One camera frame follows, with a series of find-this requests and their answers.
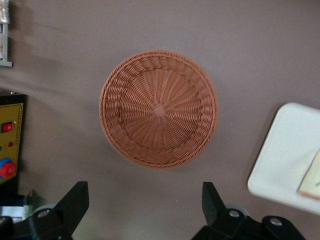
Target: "basket rim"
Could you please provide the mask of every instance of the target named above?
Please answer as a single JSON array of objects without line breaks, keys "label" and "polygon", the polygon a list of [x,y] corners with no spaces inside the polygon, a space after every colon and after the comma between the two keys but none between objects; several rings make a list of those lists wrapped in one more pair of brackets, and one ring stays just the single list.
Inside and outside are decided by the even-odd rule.
[{"label": "basket rim", "polygon": [[[208,134],[205,136],[205,138],[202,141],[202,144],[199,144],[195,151],[191,152],[188,156],[185,156],[182,159],[177,159],[176,161],[169,162],[167,164],[156,164],[156,163],[146,163],[143,162],[142,160],[135,159],[134,157],[130,156],[130,154],[126,151],[125,148],[123,148],[119,143],[114,141],[114,138],[111,136],[111,134],[108,132],[108,126],[107,126],[107,119],[104,116],[104,110],[106,109],[107,106],[107,101],[105,101],[105,96],[106,93],[108,92],[110,86],[110,82],[112,81],[113,78],[117,77],[118,74],[127,66],[132,64],[135,61],[141,60],[143,58],[149,58],[149,57],[167,57],[167,58],[172,58],[177,61],[183,62],[183,64],[187,65],[188,67],[192,68],[193,71],[197,75],[200,76],[202,82],[204,83],[208,93],[209,97],[212,100],[212,108],[213,108],[213,120],[212,123],[210,124],[210,130]],[[219,108],[219,102],[218,102],[218,95],[215,89],[215,86],[213,85],[212,80],[206,73],[206,71],[194,60],[189,58],[188,56],[172,51],[172,50],[165,50],[165,49],[153,49],[153,50],[148,50],[148,51],[142,51],[138,52],[130,57],[127,57],[125,60],[123,60],[121,63],[119,63],[116,68],[110,73],[108,76],[107,80],[105,81],[101,94],[100,94],[100,99],[99,99],[99,116],[100,116],[100,123],[102,126],[102,130],[104,132],[105,137],[108,139],[109,143],[112,145],[112,147],[123,157],[125,157],[127,160],[139,165],[143,166],[146,168],[152,168],[152,169],[171,169],[174,167],[181,166],[185,163],[188,163],[195,159],[198,155],[202,153],[202,151],[205,149],[205,147],[209,144],[210,140],[214,136],[217,125],[218,125],[218,120],[219,120],[219,113],[220,113],[220,108]]]}]

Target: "round wicker basket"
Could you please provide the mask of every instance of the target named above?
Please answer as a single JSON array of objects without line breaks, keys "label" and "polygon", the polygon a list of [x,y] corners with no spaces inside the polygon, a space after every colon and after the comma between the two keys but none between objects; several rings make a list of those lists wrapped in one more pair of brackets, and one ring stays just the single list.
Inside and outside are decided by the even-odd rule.
[{"label": "round wicker basket", "polygon": [[113,70],[99,112],[105,136],[120,154],[144,167],[170,169],[207,146],[219,107],[201,66],[177,52],[151,50]]}]

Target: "yellow control panel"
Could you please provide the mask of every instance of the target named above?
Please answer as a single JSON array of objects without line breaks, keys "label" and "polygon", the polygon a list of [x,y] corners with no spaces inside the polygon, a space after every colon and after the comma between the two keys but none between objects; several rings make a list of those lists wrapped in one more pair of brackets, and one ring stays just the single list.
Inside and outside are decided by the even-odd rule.
[{"label": "yellow control panel", "polygon": [[0,185],[17,174],[24,103],[0,105]]}]

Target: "screw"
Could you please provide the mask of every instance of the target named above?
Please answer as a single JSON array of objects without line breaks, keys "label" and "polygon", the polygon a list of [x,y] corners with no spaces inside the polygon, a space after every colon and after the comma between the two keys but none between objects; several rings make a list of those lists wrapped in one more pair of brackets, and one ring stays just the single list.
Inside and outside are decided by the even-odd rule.
[{"label": "screw", "polygon": [[231,210],[229,211],[229,215],[233,218],[238,218],[240,217],[239,213],[236,210]]},{"label": "screw", "polygon": [[273,225],[282,226],[282,222],[278,218],[272,217],[272,218],[270,218],[270,222]]},{"label": "screw", "polygon": [[46,216],[49,212],[50,212],[50,210],[45,210],[45,211],[39,212],[38,218],[43,218],[43,217]]}]

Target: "red knob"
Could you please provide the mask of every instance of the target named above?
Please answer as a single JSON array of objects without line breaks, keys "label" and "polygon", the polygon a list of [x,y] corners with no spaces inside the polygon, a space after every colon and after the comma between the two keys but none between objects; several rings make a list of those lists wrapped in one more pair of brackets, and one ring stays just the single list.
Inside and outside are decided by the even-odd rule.
[{"label": "red knob", "polygon": [[10,178],[16,172],[16,168],[13,162],[6,162],[0,168],[0,177]]}]

